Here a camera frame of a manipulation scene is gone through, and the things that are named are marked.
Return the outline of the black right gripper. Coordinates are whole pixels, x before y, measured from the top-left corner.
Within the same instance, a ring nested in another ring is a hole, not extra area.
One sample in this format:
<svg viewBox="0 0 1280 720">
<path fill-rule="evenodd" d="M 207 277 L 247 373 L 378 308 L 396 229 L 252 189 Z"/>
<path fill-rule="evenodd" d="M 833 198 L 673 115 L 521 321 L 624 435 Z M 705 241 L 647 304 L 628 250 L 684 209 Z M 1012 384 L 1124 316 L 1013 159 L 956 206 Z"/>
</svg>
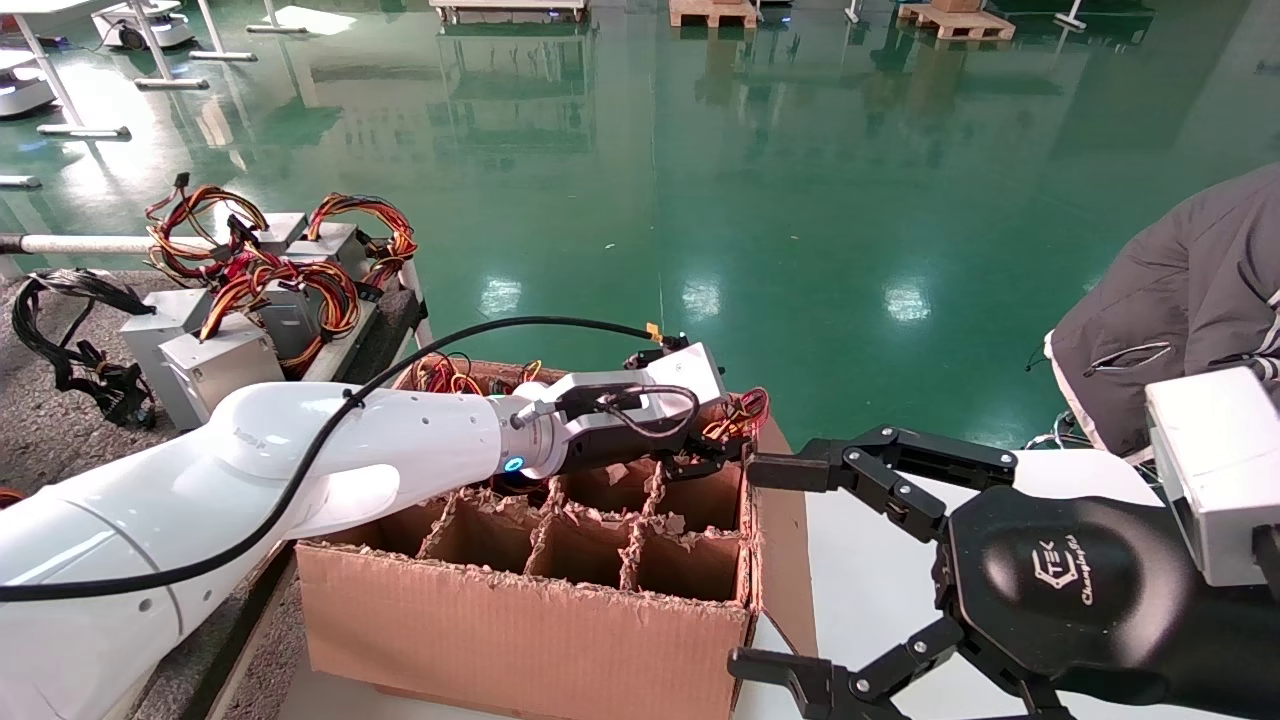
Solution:
<svg viewBox="0 0 1280 720">
<path fill-rule="evenodd" d="M 1277 603 L 1210 585 L 1167 509 L 988 489 L 950 515 L 934 578 L 960 655 L 1007 693 L 1277 716 Z"/>
</svg>

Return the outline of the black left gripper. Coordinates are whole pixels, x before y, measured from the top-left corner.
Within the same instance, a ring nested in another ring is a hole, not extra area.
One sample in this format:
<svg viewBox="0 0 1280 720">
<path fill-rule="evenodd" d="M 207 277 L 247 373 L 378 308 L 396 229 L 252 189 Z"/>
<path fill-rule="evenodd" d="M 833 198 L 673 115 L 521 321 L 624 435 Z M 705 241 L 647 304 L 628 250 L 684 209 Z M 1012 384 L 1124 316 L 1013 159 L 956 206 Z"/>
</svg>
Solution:
<svg viewBox="0 0 1280 720">
<path fill-rule="evenodd" d="M 570 439 L 561 475 L 635 462 L 654 452 L 676 454 L 695 433 L 677 420 L 644 421 L 644 430 L 626 425 L 588 429 Z M 660 461 L 664 482 L 696 480 L 740 462 L 753 450 L 751 438 L 700 439 L 700 460 Z M 846 491 L 870 510 L 922 543 L 936 542 L 947 521 L 945 502 L 916 486 L 918 479 L 984 491 L 1011 486 L 1014 452 L 920 433 L 878 427 L 854 439 L 814 438 L 799 454 L 755 452 L 748 460 L 748 482 L 758 489 L 808 493 Z M 940 618 L 864 667 L 849 669 L 827 659 L 736 648 L 728 671 L 741 682 L 783 687 L 803 719 L 904 719 L 893 696 L 945 662 L 965 641 L 960 623 Z"/>
</svg>

